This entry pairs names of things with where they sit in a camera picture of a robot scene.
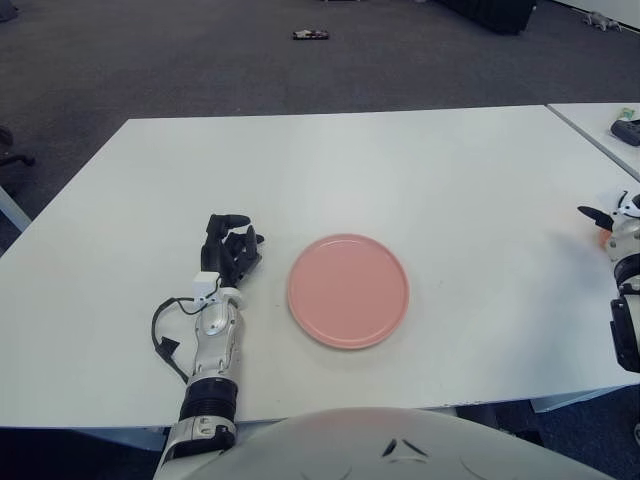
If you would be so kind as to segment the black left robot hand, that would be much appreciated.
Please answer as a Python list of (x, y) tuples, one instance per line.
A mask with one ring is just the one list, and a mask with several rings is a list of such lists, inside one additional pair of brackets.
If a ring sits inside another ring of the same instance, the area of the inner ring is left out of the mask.
[(264, 240), (248, 216), (212, 214), (201, 247), (201, 270), (217, 272), (221, 287), (237, 288), (261, 261), (258, 246)]

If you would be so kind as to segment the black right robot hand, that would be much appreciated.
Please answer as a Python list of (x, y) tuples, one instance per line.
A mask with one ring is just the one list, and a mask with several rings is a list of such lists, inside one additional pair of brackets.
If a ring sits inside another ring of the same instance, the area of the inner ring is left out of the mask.
[(597, 227), (609, 232), (612, 231), (614, 220), (609, 214), (589, 206), (578, 206), (577, 209), (580, 213), (593, 220)]

